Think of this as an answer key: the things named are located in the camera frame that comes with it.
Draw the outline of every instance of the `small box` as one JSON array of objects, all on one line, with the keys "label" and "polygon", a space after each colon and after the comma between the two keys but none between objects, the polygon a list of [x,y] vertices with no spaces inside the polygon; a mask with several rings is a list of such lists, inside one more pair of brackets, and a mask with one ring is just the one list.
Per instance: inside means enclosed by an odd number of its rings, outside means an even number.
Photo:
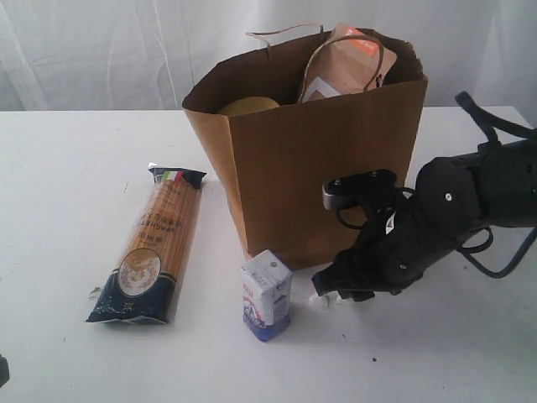
[{"label": "small box", "polygon": [[250,259],[242,270],[242,318],[262,342],[289,325],[291,271],[269,250]]}]

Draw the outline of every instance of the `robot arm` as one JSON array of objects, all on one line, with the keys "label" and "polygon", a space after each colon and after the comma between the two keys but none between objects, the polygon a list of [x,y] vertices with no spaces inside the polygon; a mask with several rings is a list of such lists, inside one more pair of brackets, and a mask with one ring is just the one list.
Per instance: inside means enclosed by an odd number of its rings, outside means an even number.
[{"label": "robot arm", "polygon": [[[365,301],[375,291],[397,295],[453,251],[493,278],[511,273],[524,257],[537,238],[537,228],[499,272],[483,267],[473,255],[492,245],[491,225],[537,226],[537,132],[482,110],[465,92],[456,100],[487,136],[476,153],[433,159],[420,170],[415,191],[398,189],[395,174],[388,170],[323,185],[325,208],[335,210],[343,225],[360,234],[331,266],[313,276],[319,296],[338,291],[341,298]],[[503,145],[494,128],[525,140]],[[352,207],[366,214],[360,227],[341,217],[341,210]],[[465,248],[464,243],[481,231],[488,232],[487,241]]]}]

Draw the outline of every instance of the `white backdrop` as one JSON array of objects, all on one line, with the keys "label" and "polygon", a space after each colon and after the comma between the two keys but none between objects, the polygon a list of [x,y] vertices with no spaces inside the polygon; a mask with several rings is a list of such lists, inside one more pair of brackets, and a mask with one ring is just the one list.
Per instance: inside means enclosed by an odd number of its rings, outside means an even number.
[{"label": "white backdrop", "polygon": [[0,110],[178,108],[218,61],[260,47],[244,32],[343,21],[412,42],[427,105],[467,90],[537,125],[535,16],[535,0],[0,0]]}]

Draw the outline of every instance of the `white table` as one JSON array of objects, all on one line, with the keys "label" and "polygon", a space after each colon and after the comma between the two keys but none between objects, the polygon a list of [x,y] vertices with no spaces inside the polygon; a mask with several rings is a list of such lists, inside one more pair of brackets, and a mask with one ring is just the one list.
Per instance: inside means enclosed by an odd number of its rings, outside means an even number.
[{"label": "white table", "polygon": [[[453,254],[400,296],[324,311],[308,305],[314,270],[296,272],[291,325],[263,344],[242,323],[224,190],[182,112],[0,113],[0,139],[2,403],[535,401],[537,248],[505,280]],[[409,185],[483,140],[458,108],[426,108]],[[175,320],[84,323],[151,191],[150,161],[208,172]],[[499,266],[527,231],[497,233],[483,260]]]}]

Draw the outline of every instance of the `pasta package label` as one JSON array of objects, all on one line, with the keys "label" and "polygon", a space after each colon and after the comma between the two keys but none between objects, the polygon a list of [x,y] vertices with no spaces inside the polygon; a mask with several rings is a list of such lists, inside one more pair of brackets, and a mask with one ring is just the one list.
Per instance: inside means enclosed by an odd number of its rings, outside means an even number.
[{"label": "pasta package label", "polygon": [[149,171],[155,182],[151,197],[87,322],[168,322],[205,173],[156,165]]}]

